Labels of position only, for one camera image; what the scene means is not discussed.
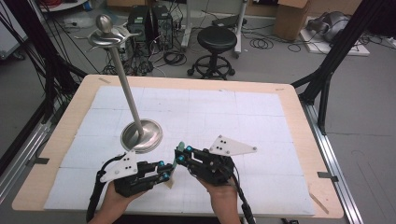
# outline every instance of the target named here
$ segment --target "metal rail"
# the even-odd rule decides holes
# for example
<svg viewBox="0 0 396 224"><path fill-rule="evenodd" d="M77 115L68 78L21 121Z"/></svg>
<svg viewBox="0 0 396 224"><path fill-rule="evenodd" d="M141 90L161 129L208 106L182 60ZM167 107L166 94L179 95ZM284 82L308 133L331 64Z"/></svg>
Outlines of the metal rail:
<svg viewBox="0 0 396 224"><path fill-rule="evenodd" d="M59 103L55 103L54 108L58 110L60 108ZM18 154L0 176L0 204L4 201L15 182L21 176L27 163L32 160L33 156L44 143L47 134L50 132L51 125L51 119L48 119L45 123L42 123L42 121L38 122L32 130L32 133L26 138Z"/></svg>
<svg viewBox="0 0 396 224"><path fill-rule="evenodd" d="M353 200L352 194L350 193L347 182L344 178L341 167L335 157L332 145L330 144L329 138L326 134L323 134L318 126L318 112L313 105L307 105L302 103L304 112L308 118L308 122L311 126L312 133L314 134L320 153L327 166L327 169L331 176L336 176L337 181L333 181L334 187L338 193L338 197L343 205L345 214L350 224L362 224L361 214L358 210L355 201Z"/></svg>

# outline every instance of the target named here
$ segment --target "wooden table frame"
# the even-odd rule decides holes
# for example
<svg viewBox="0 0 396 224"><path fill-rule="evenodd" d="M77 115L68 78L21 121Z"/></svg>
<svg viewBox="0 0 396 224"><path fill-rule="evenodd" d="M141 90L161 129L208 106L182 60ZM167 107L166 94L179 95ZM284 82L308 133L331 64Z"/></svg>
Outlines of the wooden table frame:
<svg viewBox="0 0 396 224"><path fill-rule="evenodd" d="M128 77L132 87L151 87L190 90L228 90L274 93L279 96L290 134L302 166L306 185L315 207L313 217L341 218L344 216L332 181L318 177L327 173L317 142L312 134L295 89L289 84L179 79L162 77ZM57 171L70 148L78 127L89 110L101 86L120 86L118 77L86 76L70 105L43 149L40 157L49 158L48 164L36 164L27 176L12 207L19 211L45 211Z"/></svg>

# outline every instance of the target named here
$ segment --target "metal knob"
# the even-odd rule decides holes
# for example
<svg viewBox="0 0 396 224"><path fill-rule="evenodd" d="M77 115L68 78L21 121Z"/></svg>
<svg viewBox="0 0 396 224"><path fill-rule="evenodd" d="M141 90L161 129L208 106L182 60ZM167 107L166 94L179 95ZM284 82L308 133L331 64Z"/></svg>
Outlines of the metal knob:
<svg viewBox="0 0 396 224"><path fill-rule="evenodd" d="M111 32L111 29L113 29L113 21L109 16L102 14L96 17L96 26L100 31L108 34Z"/></svg>

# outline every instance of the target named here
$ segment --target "round metal base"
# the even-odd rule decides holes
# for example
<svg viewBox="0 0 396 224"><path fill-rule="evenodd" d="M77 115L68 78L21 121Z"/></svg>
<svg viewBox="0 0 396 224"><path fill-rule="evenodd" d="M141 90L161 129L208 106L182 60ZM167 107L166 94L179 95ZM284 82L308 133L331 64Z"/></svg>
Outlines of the round metal base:
<svg viewBox="0 0 396 224"><path fill-rule="evenodd" d="M141 119L143 134L139 135L134 122L128 124L121 134L121 144L125 150L134 150L137 154L150 152L163 140L160 124L150 119Z"/></svg>

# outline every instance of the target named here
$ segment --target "black stool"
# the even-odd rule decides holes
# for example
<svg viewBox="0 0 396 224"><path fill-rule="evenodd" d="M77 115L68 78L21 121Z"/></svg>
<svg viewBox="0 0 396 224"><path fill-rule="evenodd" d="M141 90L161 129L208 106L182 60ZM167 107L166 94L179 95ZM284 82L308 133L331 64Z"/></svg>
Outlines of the black stool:
<svg viewBox="0 0 396 224"><path fill-rule="evenodd" d="M197 39L198 43L203 48L209 50L212 55L199 58L195 64L192 65L192 68L187 71L189 76L194 74L195 69L202 75L201 78L221 77L227 80L227 75L233 76L235 74L235 70L231 68L231 64L224 57L219 56L222 52L235 47L237 40L236 35L232 31L224 27L209 26L198 33ZM205 58L210 58L209 63L200 63L200 61ZM225 64L218 65L218 59L222 59ZM225 68L227 71L222 73L220 72L220 68Z"/></svg>

